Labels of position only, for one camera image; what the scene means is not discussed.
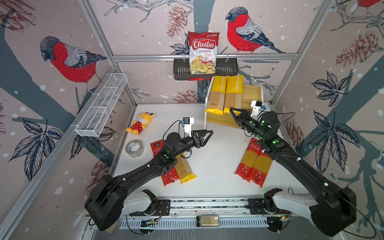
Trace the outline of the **yellow pasta bag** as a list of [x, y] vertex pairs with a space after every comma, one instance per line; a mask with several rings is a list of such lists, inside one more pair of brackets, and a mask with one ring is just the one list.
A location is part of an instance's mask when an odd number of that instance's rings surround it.
[[240, 109], [242, 106], [243, 75], [227, 77], [224, 113], [230, 113], [230, 108]]
[[223, 115], [226, 96], [227, 76], [214, 76], [208, 97], [206, 113]]
[[195, 179], [196, 175], [193, 174], [192, 169], [184, 155], [178, 156], [177, 160], [178, 162], [175, 165], [175, 170], [179, 176], [181, 184]]

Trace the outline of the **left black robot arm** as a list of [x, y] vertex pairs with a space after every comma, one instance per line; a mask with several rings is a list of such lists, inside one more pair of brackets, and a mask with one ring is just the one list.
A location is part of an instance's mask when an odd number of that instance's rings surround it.
[[184, 152], [204, 147], [213, 133], [212, 130], [192, 131], [192, 135], [185, 138], [170, 133], [164, 146], [148, 163], [124, 175], [103, 176], [85, 203], [85, 209], [98, 229], [105, 231], [111, 227], [120, 217], [127, 196], [148, 181], [169, 172], [176, 165], [177, 157]]

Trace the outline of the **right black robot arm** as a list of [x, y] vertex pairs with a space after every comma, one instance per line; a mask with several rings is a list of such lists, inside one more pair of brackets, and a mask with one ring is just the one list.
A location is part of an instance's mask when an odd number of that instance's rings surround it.
[[262, 113], [254, 119], [248, 110], [230, 108], [236, 124], [259, 138], [262, 152], [287, 169], [312, 195], [304, 198], [285, 194], [275, 188], [264, 194], [268, 213], [285, 210], [310, 220], [323, 234], [333, 237], [357, 219], [356, 194], [342, 189], [319, 174], [284, 139], [278, 135], [281, 125], [275, 112]]

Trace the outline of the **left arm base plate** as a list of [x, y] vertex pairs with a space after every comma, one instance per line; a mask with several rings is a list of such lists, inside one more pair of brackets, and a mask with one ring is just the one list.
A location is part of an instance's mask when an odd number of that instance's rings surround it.
[[135, 212], [129, 214], [130, 217], [160, 217], [169, 216], [171, 208], [170, 200], [157, 200], [156, 204], [151, 203], [144, 212]]

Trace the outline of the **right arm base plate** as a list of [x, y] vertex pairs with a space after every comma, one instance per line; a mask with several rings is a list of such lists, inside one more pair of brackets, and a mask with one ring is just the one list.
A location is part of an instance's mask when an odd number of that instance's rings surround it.
[[246, 206], [252, 215], [290, 215], [291, 212], [279, 209], [271, 199], [248, 199]]

